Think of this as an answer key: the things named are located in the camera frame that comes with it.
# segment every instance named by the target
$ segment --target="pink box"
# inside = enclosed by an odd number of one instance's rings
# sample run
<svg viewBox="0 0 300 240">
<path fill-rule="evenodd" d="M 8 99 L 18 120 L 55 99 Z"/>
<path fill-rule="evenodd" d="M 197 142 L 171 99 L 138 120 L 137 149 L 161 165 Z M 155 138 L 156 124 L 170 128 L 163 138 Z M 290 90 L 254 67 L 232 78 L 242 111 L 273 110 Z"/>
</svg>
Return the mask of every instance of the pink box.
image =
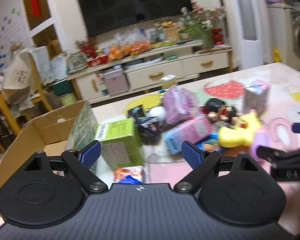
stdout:
<svg viewBox="0 0 300 240">
<path fill-rule="evenodd" d="M 178 86 L 172 86 L 163 95 L 163 106 L 166 110 L 167 124 L 177 125 L 191 119 L 198 113 L 196 95 Z"/>
<path fill-rule="evenodd" d="M 254 109 L 260 115 L 268 103 L 270 86 L 262 80 L 255 80 L 244 87 L 243 113 L 248 114 Z"/>
<path fill-rule="evenodd" d="M 165 132 L 163 140 L 171 154 L 177 154 L 181 151 L 183 141 L 197 143 L 210 135 L 211 131 L 209 120 L 205 115 L 201 115 Z"/>
</svg>

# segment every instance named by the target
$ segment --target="barcode label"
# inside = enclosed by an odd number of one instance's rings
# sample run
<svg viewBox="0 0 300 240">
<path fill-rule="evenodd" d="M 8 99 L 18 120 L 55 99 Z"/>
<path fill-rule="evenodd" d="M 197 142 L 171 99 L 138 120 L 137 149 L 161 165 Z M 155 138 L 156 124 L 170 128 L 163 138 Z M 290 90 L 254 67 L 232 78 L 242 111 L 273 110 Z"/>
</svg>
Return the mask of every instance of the barcode label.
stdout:
<svg viewBox="0 0 300 240">
<path fill-rule="evenodd" d="M 106 138 L 106 132 L 108 129 L 108 124 L 103 124 L 98 127 L 96 140 L 104 140 Z"/>
</svg>

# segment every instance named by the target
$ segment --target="purple toy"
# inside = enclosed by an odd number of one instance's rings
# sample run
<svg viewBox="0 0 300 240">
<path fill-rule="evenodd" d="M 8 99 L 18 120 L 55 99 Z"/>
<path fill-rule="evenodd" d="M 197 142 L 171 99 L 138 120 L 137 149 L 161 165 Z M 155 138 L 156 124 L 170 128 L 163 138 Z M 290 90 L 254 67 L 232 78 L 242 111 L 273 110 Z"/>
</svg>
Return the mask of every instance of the purple toy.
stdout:
<svg viewBox="0 0 300 240">
<path fill-rule="evenodd" d="M 266 133 L 266 130 L 261 128 L 256 130 L 255 134 L 254 134 L 254 140 L 250 146 L 250 155 L 256 160 L 256 161 L 260 161 L 262 159 L 260 159 L 257 154 L 257 148 L 259 146 L 266 146 L 269 147 L 269 140 L 268 140 L 268 135 Z"/>
</svg>

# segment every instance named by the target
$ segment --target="toy figure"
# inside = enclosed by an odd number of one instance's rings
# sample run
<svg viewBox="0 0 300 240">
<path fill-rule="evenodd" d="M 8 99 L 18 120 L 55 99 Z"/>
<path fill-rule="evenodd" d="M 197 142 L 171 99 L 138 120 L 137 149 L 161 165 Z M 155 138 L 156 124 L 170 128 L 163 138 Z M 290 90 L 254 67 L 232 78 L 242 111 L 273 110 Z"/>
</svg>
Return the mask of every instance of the toy figure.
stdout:
<svg viewBox="0 0 300 240">
<path fill-rule="evenodd" d="M 254 133 L 262 128 L 257 113 L 251 110 L 237 120 L 234 129 L 222 127 L 219 130 L 219 145 L 226 148 L 234 148 L 240 145 L 250 146 L 254 140 Z"/>
<path fill-rule="evenodd" d="M 224 121 L 234 125 L 240 114 L 234 106 L 226 106 L 226 103 L 218 98 L 211 98 L 205 104 L 205 113 L 210 121 Z"/>
</svg>

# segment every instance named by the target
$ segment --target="table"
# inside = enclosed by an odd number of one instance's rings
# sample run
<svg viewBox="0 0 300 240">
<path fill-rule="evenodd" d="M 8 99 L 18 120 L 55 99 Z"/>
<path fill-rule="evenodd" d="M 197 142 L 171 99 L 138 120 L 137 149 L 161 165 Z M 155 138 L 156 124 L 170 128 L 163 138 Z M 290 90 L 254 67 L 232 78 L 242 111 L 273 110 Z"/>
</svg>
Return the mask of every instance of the table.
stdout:
<svg viewBox="0 0 300 240">
<path fill-rule="evenodd" d="M 274 63 L 252 69 L 228 73 L 222 76 L 212 77 L 205 80 L 187 83 L 181 87 L 197 91 L 200 103 L 203 104 L 209 95 L 204 93 L 203 87 L 218 87 L 231 82 L 239 82 L 246 85 L 255 79 L 261 79 L 271 85 L 268 108 L 261 116 L 262 122 L 271 133 L 277 133 L 279 141 L 271 137 L 271 147 L 291 150 L 300 147 L 300 135 L 293 134 L 289 124 L 300 119 L 300 73 L 294 69 L 281 64 Z M 107 123 L 120 120 L 126 117 L 125 108 L 128 104 L 145 96 L 154 96 L 158 92 L 141 95 L 125 100 L 117 101 L 107 105 L 93 108 L 93 112 L 99 123 Z M 235 105 L 239 110 L 242 108 L 242 98 L 225 99 L 228 103 Z M 280 125 L 277 131 L 273 129 L 273 120 L 283 118 L 287 126 Z M 146 182 L 163 183 L 169 182 L 174 186 L 181 178 L 191 171 L 190 166 L 185 163 L 180 155 L 169 156 L 164 142 L 157 146 L 144 146 L 145 151 L 145 172 Z M 232 149 L 226 152 L 227 155 L 235 155 L 242 149 Z M 264 162 L 263 167 L 269 170 L 269 164 Z M 103 160 L 98 161 L 97 175 L 110 186 L 113 174 Z M 300 182 L 279 183 L 287 196 L 286 209 L 279 223 L 293 234 L 300 232 Z"/>
</svg>

